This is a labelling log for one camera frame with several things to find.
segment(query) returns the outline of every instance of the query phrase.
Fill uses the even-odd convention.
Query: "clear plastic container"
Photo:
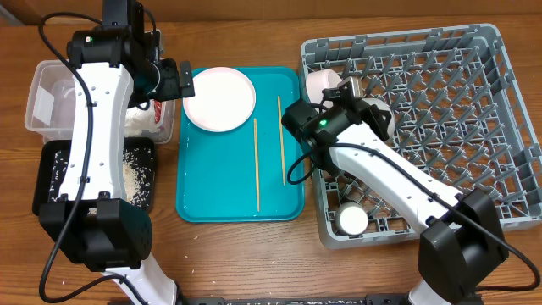
[[[25,127],[43,135],[43,141],[71,140],[75,117],[75,82],[59,60],[37,65],[26,105]],[[162,102],[160,118],[151,130],[129,130],[127,136],[144,136],[167,143],[173,133],[175,101]]]

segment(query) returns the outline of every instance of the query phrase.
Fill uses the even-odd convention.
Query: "black tray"
[[[49,141],[41,150],[40,168],[38,169],[32,212],[39,214],[40,204],[56,202],[60,184],[64,180],[68,167],[70,140]],[[139,194],[144,194],[138,208],[149,212],[154,195],[154,174],[156,172],[156,151],[154,142],[149,138],[130,137],[124,139],[124,154],[132,153],[138,168],[138,176],[144,177]]]

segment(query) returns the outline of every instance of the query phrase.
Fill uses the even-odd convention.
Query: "wooden table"
[[[542,16],[469,16],[327,19],[276,22],[160,24],[166,54],[189,59],[193,68],[284,65],[296,69],[301,44],[311,38],[489,22],[501,31],[534,128],[542,135]],[[60,50],[78,27],[50,26]],[[24,127],[30,82],[36,65],[53,55],[36,27],[0,28],[0,303],[41,303],[37,287],[53,242],[30,211],[41,137]],[[159,167],[151,218],[152,252],[189,297],[346,297],[407,292],[419,281],[418,243],[331,251],[318,239],[310,182],[306,207],[291,222],[193,225],[175,211],[179,121],[171,142],[158,148]],[[542,267],[542,226],[507,233],[507,240]],[[47,292],[64,295],[98,274],[59,254]],[[510,258],[484,283],[524,285],[527,267]],[[124,298],[106,283],[71,301],[104,304]],[[491,292],[486,304],[540,304],[542,289]]]

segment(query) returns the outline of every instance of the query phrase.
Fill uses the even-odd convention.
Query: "wood grain surface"
[[[534,0],[139,0],[157,21],[226,21],[315,18],[413,17],[492,14],[541,14]],[[0,0],[26,25],[38,25],[46,14],[81,12],[102,17],[102,0]]]
[[[166,55],[177,61],[189,59],[194,69],[260,65],[296,69],[300,46],[311,38],[484,22],[499,27],[534,128],[542,134],[539,15],[164,23],[159,28],[166,38]],[[49,26],[46,32],[63,51],[78,28]],[[25,129],[24,121],[36,65],[53,55],[36,27],[0,28],[0,40],[0,303],[37,304],[41,303],[38,282],[53,242],[30,210],[43,143],[38,134]],[[166,275],[178,281],[189,297],[346,297],[407,292],[419,281],[416,241],[326,249],[318,239],[310,182],[306,183],[306,207],[291,222],[186,223],[174,208],[178,129],[177,119],[171,142],[158,147],[152,252]],[[506,239],[542,266],[542,226],[507,233]],[[64,295],[98,276],[59,254],[47,292]],[[528,269],[510,258],[484,283],[524,285],[531,280]],[[70,303],[104,304],[122,298],[116,285],[105,283]],[[541,300],[542,289],[485,293],[486,304],[541,304]]]

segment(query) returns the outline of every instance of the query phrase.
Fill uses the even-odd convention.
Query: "plastic container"
[[[305,79],[332,69],[362,79],[365,93],[395,114],[391,147],[435,179],[465,193],[489,193],[504,230],[542,223],[542,151],[501,34],[493,25],[462,25],[314,39],[301,46]],[[320,240],[329,248],[418,238],[407,222],[362,181],[345,173],[312,175]],[[363,206],[368,229],[341,234],[335,211]]]
[[[39,214],[41,204],[52,204],[58,201],[58,191],[68,167],[70,148],[71,141],[67,140],[49,141],[43,146],[32,202],[34,215]],[[150,212],[157,163],[154,143],[147,138],[125,138],[123,157],[126,158],[127,155],[130,155],[131,166],[137,169],[138,179],[143,179],[139,193],[143,194],[144,198],[138,202],[139,204],[133,202],[132,205]]]
[[[59,60],[37,65],[26,104],[25,127],[43,135],[43,141],[71,140],[75,117],[75,83]],[[159,121],[152,130],[127,130],[127,135],[167,143],[173,133],[175,101],[163,102]]]

